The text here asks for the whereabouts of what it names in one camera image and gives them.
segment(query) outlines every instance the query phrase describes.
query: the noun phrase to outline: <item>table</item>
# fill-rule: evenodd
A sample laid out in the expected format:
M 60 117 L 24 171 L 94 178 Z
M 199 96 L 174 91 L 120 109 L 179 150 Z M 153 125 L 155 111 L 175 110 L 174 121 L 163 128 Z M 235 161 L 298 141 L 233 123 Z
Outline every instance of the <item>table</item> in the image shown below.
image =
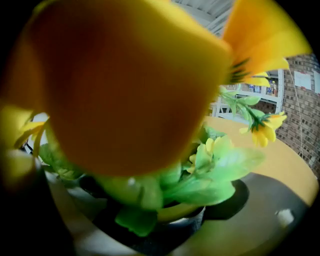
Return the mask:
M 239 129 L 246 125 L 232 120 L 207 116 L 204 120 L 215 130 L 225 132 L 236 147 L 253 148 L 251 134 L 240 134 Z M 259 148 L 266 160 L 254 173 L 274 178 L 295 192 L 307 205 L 311 206 L 319 191 L 319 183 L 306 162 L 279 139 Z

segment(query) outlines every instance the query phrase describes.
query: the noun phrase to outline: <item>cord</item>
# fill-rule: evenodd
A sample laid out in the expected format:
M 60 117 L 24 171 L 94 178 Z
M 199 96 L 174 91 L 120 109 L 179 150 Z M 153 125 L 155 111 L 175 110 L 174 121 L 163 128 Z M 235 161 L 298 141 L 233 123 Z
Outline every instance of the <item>cord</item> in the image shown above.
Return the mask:
M 295 91 L 295 96 L 296 96 L 296 101 L 298 102 L 298 109 L 299 109 L 299 117 L 300 117 L 300 139 L 301 139 L 301 157 L 302 159 L 304 159 L 304 146 L 303 146 L 303 140 L 302 140 L 302 120 L 301 120 L 301 111 L 300 111 L 300 103 L 299 103 L 299 99 L 298 99 L 298 94 L 297 94 L 297 89 L 296 89 L 296 85 L 295 85 L 295 80 L 292 76 L 291 70 L 289 69 L 290 72 L 290 76 L 293 82 L 293 88 Z

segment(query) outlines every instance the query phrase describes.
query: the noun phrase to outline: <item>white ceiling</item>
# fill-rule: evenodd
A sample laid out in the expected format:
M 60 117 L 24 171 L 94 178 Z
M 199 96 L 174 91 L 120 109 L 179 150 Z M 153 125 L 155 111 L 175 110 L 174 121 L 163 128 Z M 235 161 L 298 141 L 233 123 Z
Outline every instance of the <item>white ceiling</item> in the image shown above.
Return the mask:
M 171 0 L 220 37 L 234 0 Z

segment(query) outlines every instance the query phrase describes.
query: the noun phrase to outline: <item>round table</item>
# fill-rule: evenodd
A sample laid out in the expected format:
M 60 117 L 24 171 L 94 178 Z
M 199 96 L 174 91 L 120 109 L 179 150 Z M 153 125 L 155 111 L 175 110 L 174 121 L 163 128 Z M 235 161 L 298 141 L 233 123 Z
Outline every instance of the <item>round table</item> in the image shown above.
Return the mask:
M 251 133 L 239 133 L 240 128 L 246 127 L 245 124 L 211 116 L 207 116 L 204 121 L 215 130 L 226 133 L 235 147 L 256 147 Z M 311 206 L 319 191 L 319 183 L 306 162 L 279 139 L 258 149 L 265 154 L 265 161 L 253 172 L 284 183 Z

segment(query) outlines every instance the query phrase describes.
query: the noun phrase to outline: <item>white sign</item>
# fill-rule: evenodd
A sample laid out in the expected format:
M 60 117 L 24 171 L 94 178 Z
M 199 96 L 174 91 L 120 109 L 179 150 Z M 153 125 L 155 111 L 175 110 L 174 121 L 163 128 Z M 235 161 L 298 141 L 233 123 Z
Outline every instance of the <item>white sign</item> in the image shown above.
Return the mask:
M 311 76 L 294 71 L 294 85 L 311 90 Z
M 313 71 L 314 75 L 314 92 L 320 94 L 320 73 Z

